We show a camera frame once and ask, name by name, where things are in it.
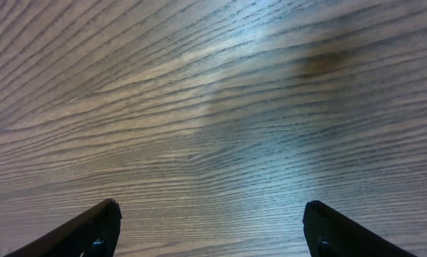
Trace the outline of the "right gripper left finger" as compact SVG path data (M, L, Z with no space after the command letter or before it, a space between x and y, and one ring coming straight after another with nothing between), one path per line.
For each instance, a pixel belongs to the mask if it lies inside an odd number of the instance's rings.
M108 198L6 257L113 257L121 219Z

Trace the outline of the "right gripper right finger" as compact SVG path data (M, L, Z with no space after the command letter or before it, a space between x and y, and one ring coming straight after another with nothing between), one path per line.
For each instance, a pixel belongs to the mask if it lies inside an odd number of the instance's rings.
M321 201L310 201L303 232L311 257L416 257Z

